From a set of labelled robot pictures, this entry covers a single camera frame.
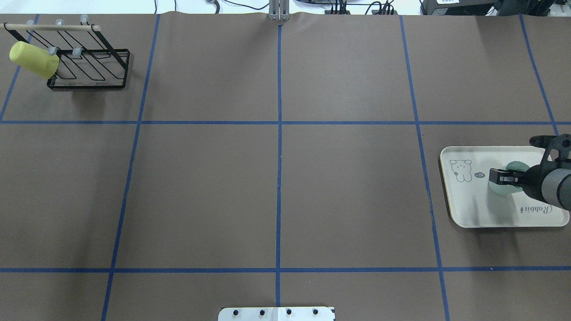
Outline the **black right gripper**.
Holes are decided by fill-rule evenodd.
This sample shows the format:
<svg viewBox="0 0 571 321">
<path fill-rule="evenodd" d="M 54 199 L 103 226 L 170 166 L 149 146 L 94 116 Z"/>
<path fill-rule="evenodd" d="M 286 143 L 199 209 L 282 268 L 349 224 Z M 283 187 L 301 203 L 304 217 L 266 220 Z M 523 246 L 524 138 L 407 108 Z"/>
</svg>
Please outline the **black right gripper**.
<svg viewBox="0 0 571 321">
<path fill-rule="evenodd" d="M 521 185 L 524 193 L 537 201 L 554 200 L 554 165 L 540 164 L 528 171 L 490 169 L 488 181 L 496 185 Z"/>
</svg>

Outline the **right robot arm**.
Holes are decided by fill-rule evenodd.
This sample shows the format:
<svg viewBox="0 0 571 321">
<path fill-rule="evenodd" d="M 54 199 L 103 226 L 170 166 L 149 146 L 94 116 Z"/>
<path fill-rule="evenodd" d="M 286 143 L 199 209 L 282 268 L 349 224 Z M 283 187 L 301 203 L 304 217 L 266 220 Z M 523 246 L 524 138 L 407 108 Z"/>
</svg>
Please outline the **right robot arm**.
<svg viewBox="0 0 571 321">
<path fill-rule="evenodd" d="M 559 167 L 532 166 L 526 170 L 517 168 L 490 169 L 489 187 L 515 189 L 527 197 L 570 211 L 571 171 Z"/>
</svg>

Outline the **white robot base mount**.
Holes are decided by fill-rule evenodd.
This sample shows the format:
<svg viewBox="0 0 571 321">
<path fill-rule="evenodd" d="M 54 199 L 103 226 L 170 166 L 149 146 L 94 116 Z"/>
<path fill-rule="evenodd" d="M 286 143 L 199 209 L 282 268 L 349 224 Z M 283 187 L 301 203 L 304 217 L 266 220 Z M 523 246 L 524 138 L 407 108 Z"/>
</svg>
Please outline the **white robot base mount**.
<svg viewBox="0 0 571 321">
<path fill-rule="evenodd" d="M 334 307 L 235 307 L 223 308 L 219 321 L 335 321 Z"/>
</svg>

